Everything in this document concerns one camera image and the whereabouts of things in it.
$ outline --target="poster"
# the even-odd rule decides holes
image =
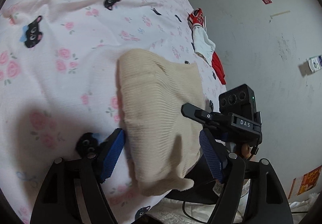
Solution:
[[[322,166],[317,167],[316,169],[303,175],[302,177],[295,178],[293,180],[288,199],[294,196],[298,196],[314,188],[318,182],[318,179],[321,173],[321,168]]]

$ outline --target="red cloth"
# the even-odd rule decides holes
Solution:
[[[224,79],[225,73],[223,72],[223,66],[221,65],[220,59],[215,52],[213,53],[213,59],[211,60],[211,65],[215,70],[217,77],[219,78],[222,85],[226,85],[226,81]]]

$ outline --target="camera lens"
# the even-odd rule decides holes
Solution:
[[[246,93],[244,91],[242,91],[241,93],[239,93],[239,96],[238,97],[239,97],[239,99],[241,101],[243,101],[246,98]]]
[[[221,102],[220,102],[220,105],[221,105],[221,106],[225,106],[225,105],[226,105],[226,103],[227,103],[227,101],[226,101],[225,99],[222,99],[222,100],[221,100]]]
[[[236,95],[235,94],[230,95],[229,98],[228,98],[228,102],[229,102],[230,105],[235,104],[235,102],[236,102]]]

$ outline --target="white blanket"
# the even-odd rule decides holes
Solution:
[[[25,224],[53,160],[77,159],[85,132],[104,139],[123,126],[116,69],[128,49],[196,62],[219,110],[225,87],[194,54],[187,0],[105,2],[7,0],[0,12],[0,187]],[[138,194],[127,148],[102,189],[120,224],[163,198]]]

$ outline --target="blue gripper pad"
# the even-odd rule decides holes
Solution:
[[[220,160],[219,156],[214,151],[210,140],[208,139],[205,130],[208,131],[208,129],[204,129],[199,133],[199,143],[202,149],[202,152],[206,158],[208,167],[210,169],[210,172],[213,176],[213,178],[219,180],[220,183],[223,183],[224,175],[222,173],[225,165],[223,165],[223,162]]]
[[[107,140],[97,148],[98,157],[95,163],[95,175],[99,183],[103,183],[112,175],[125,144],[125,132],[117,128]]]

